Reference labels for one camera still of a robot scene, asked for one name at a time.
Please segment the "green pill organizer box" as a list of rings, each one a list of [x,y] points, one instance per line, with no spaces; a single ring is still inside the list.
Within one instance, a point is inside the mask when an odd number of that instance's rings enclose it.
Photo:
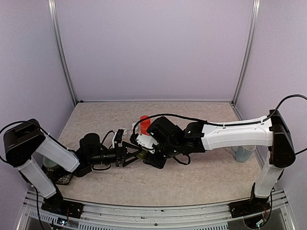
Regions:
[[[140,160],[146,160],[147,155],[148,155],[148,151],[142,150],[140,153],[136,155],[136,157]]]

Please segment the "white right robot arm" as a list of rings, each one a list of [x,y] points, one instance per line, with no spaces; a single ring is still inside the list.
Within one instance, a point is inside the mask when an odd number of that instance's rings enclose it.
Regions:
[[[190,123],[185,129],[173,124],[170,114],[153,115],[154,121],[146,134],[132,132],[131,143],[151,153],[150,162],[156,168],[163,168],[166,159],[179,154],[203,153],[208,150],[265,146],[268,157],[258,180],[253,196],[245,202],[248,212],[255,213],[264,205],[282,171],[295,162],[295,150],[291,133],[277,110],[270,110],[268,116],[237,122],[211,123],[206,120],[187,117]]]

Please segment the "small white bottle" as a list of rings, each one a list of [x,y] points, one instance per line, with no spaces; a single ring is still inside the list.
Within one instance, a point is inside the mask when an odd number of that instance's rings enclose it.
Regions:
[[[127,130],[125,128],[121,128],[118,130],[118,132],[122,135],[126,135],[127,134]]]

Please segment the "red cylindrical can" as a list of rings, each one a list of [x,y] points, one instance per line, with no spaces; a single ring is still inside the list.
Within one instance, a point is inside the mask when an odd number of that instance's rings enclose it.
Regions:
[[[140,117],[140,128],[141,128],[141,134],[149,136],[149,133],[147,132],[148,127],[151,124],[151,120],[147,115],[143,115]]]

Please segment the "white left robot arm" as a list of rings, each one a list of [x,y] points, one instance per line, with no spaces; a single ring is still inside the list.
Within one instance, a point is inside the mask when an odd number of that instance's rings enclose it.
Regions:
[[[67,202],[59,195],[55,182],[44,173],[33,158],[37,153],[53,161],[76,177],[92,171],[93,165],[127,166],[137,160],[141,148],[122,141],[123,130],[114,135],[113,147],[107,148],[97,133],[88,133],[79,141],[79,149],[71,150],[46,132],[36,119],[12,122],[1,129],[5,149],[3,162],[16,168],[46,199],[57,213],[67,209]]]

